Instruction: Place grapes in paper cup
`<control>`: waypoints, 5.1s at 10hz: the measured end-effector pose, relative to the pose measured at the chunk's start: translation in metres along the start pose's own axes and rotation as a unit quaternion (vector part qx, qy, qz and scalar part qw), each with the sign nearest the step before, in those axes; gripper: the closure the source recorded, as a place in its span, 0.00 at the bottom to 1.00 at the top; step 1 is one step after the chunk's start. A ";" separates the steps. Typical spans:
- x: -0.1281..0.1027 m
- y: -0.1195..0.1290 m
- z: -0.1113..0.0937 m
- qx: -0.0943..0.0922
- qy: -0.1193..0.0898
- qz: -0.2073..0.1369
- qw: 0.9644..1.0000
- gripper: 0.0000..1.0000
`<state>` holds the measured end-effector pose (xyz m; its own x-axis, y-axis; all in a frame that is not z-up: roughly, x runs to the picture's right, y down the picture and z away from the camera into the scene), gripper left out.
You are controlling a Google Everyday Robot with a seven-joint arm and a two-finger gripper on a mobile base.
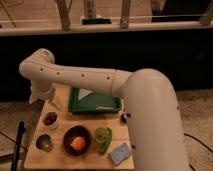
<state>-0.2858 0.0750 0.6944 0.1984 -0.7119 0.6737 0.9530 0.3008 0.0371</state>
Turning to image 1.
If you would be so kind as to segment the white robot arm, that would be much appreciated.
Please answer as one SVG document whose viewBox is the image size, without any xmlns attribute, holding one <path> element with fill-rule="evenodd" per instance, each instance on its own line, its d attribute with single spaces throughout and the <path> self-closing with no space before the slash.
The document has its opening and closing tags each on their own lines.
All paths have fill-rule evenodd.
<svg viewBox="0 0 213 171">
<path fill-rule="evenodd" d="M 51 99 L 56 83 L 121 98 L 135 171 L 190 171 L 177 96 L 160 71 L 62 66 L 41 48 L 20 63 L 19 73 L 31 82 L 34 99 Z"/>
</svg>

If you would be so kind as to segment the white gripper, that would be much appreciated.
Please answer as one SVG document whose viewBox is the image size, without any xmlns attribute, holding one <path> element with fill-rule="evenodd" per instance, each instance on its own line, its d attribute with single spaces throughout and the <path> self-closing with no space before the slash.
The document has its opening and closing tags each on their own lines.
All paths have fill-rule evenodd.
<svg viewBox="0 0 213 171">
<path fill-rule="evenodd" d="M 37 100 L 49 100 L 49 104 L 55 107 L 57 110 L 62 109 L 60 98 L 55 95 L 55 88 L 51 87 L 47 90 L 38 89 L 35 86 L 31 87 L 31 95 L 29 97 L 29 103 L 32 104 Z"/>
</svg>

